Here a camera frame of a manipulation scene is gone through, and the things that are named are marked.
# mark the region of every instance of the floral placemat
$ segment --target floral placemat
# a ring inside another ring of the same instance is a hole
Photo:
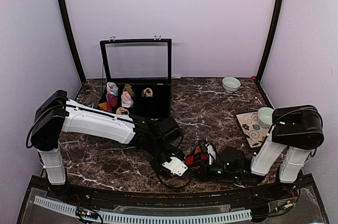
[[[260,147],[269,129],[262,128],[259,125],[257,112],[236,114],[236,117],[250,147]]]

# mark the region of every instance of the red flower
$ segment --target red flower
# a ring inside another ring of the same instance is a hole
[[[242,127],[245,129],[245,130],[249,130],[249,126],[247,124],[243,124]]]

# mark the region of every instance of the box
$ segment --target box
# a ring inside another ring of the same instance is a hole
[[[124,39],[100,42],[107,82],[118,86],[118,104],[125,84],[130,84],[135,93],[132,97],[132,115],[164,119],[171,110],[171,39]],[[142,91],[151,88],[153,97],[142,97]],[[106,101],[107,89],[100,99]]]

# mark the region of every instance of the box lid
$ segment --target box lid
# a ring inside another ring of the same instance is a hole
[[[100,41],[107,81],[171,83],[171,39]]]

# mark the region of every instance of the perforated white strip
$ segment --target perforated white strip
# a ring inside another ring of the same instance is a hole
[[[51,199],[46,199],[40,196],[35,196],[34,204],[50,209],[52,211],[76,217],[76,207],[57,202]],[[129,214],[120,214],[99,211],[99,214],[104,220],[104,223],[121,224],[223,224],[223,223],[234,223],[244,220],[251,220],[251,211],[237,211],[220,214],[200,215],[200,216],[178,216],[178,217],[161,217],[161,216],[138,216]]]

